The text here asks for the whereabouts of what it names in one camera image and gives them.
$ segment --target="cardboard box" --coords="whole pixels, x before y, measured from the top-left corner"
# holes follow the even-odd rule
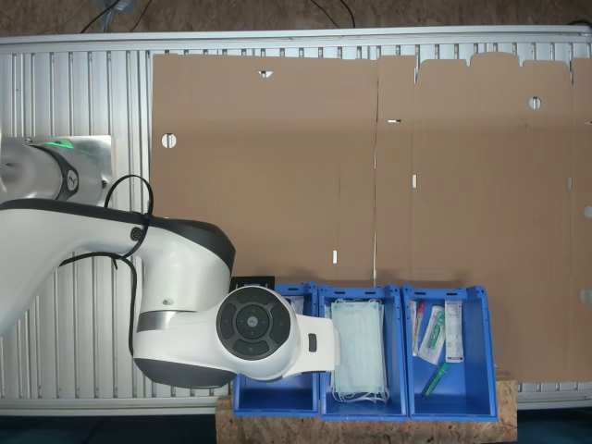
[[[279,282],[371,284],[376,233],[377,285],[483,285],[498,366],[592,380],[592,60],[573,84],[503,53],[414,68],[157,55],[155,212],[219,225],[236,275]]]

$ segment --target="white packet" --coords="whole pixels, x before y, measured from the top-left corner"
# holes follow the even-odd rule
[[[415,331],[415,322],[417,322],[417,301],[409,301],[409,312],[411,315],[411,348],[413,350],[413,356],[417,356],[413,334]]]
[[[435,332],[435,327],[437,327],[437,319],[439,319],[439,328],[438,331]],[[432,307],[432,313],[429,316],[429,323],[427,324],[427,329],[425,330],[424,340],[422,340],[419,353],[417,353],[418,356],[424,361],[428,361],[433,365],[438,363],[440,354],[442,353],[442,346],[444,345],[444,337],[446,332],[445,326],[444,308],[434,305]]]
[[[304,298],[289,299],[292,310],[296,315],[304,314]]]
[[[446,362],[462,363],[463,353],[463,302],[445,301],[446,312]]]

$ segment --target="blue plastic bin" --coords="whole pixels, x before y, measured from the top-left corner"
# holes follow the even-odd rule
[[[319,397],[321,418],[324,420],[405,421],[407,419],[407,389],[405,387],[405,361],[401,295],[395,286],[373,289],[334,288],[322,285],[318,289],[319,316],[325,317],[325,306],[337,299],[381,300],[385,305],[383,344],[390,398],[387,403],[360,401],[339,402],[333,398],[330,373],[321,374]]]
[[[304,300],[304,315],[318,313],[314,282],[277,284],[276,291],[289,301]],[[234,379],[232,412],[235,416],[318,416],[318,373],[298,375],[276,382],[262,382],[238,375]]]
[[[489,325],[487,294],[483,287],[468,289],[431,290],[402,288],[405,311],[405,350],[407,356],[407,387],[409,414],[413,420],[426,421],[497,421],[493,347]],[[436,366],[413,356],[411,314],[409,301],[425,302],[425,314],[420,328],[420,341],[426,333],[432,306],[444,307],[444,301],[462,301],[462,347],[464,362],[448,364],[435,391],[427,399],[422,397]],[[446,359],[446,343],[438,364]]]

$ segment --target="surgical mask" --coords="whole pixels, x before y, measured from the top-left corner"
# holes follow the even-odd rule
[[[374,300],[337,300],[327,311],[341,335],[341,365],[331,375],[334,398],[386,402],[389,390],[382,345],[384,305]]]

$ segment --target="circular button panel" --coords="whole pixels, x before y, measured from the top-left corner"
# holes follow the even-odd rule
[[[269,328],[269,316],[258,305],[244,307],[237,315],[237,329],[247,339],[261,338]]]
[[[224,347],[248,361],[275,352],[290,335],[290,313],[262,287],[233,291],[218,311],[216,329]]]

